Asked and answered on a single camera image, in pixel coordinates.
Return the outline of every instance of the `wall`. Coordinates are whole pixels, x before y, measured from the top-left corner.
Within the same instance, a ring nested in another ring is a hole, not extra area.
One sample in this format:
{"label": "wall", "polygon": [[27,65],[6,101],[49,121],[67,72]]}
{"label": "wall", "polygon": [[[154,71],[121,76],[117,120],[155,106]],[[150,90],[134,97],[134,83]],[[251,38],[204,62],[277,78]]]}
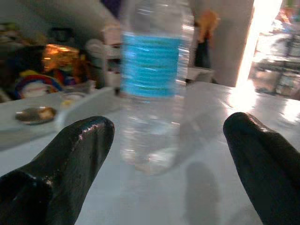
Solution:
{"label": "wall", "polygon": [[77,41],[101,38],[106,24],[119,23],[100,0],[20,0],[54,26],[70,27]]}
{"label": "wall", "polygon": [[0,0],[0,23],[7,22],[19,24],[22,34],[29,38],[36,38],[37,32],[46,34],[51,27],[18,0]]}
{"label": "wall", "polygon": [[254,0],[190,0],[196,14],[206,9],[216,11],[220,24],[214,34],[211,51],[215,79],[219,84],[234,87],[252,18]]}

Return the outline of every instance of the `white table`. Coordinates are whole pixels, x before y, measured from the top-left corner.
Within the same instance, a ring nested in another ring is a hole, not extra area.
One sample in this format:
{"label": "white table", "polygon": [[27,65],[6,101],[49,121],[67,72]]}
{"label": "white table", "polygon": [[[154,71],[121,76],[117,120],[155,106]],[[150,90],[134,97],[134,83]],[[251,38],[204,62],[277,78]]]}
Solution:
{"label": "white table", "polygon": [[[111,112],[120,107],[113,88],[94,90],[69,108],[61,107],[62,100],[61,93],[53,93],[0,104],[0,151],[59,131],[86,116]],[[57,110],[56,121],[28,126],[15,119],[16,112],[38,106],[49,106]]]}
{"label": "white table", "polygon": [[[145,176],[120,158],[120,111],[111,151],[76,225],[262,225],[237,175],[222,127],[239,109],[280,132],[300,149],[300,103],[196,83],[187,93],[180,162],[160,176]],[[55,133],[0,152],[0,175],[31,161]]]}

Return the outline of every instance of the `orange object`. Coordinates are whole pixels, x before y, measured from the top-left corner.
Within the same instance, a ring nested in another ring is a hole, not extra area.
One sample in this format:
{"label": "orange object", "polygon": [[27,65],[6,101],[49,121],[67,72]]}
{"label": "orange object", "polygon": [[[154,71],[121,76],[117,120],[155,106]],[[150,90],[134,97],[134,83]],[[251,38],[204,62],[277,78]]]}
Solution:
{"label": "orange object", "polygon": [[207,38],[210,41],[210,45],[212,45],[213,32],[217,28],[219,20],[218,14],[211,10],[207,10],[199,16],[196,21],[196,24],[200,28],[199,43],[204,43],[205,38]]}
{"label": "orange object", "polygon": [[85,59],[85,57],[81,56],[73,61],[72,76],[76,83],[83,83],[87,79],[92,80],[89,62]]}

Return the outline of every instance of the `water bottle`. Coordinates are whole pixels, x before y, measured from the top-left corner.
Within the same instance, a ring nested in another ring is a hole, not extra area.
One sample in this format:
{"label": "water bottle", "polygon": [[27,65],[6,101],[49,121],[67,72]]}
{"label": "water bottle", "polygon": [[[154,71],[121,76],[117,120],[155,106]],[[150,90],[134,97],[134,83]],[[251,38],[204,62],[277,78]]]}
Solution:
{"label": "water bottle", "polygon": [[121,155],[154,175],[179,150],[194,19],[186,0],[130,0],[122,21]]}

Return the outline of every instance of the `water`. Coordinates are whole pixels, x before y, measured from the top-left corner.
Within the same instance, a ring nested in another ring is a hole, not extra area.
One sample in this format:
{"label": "water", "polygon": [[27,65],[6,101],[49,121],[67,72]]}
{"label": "water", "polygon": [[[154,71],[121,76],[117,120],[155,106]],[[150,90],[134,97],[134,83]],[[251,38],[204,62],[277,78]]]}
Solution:
{"label": "water", "polygon": [[132,0],[123,18],[121,154],[146,174],[171,167],[179,150],[192,16],[181,0]]}

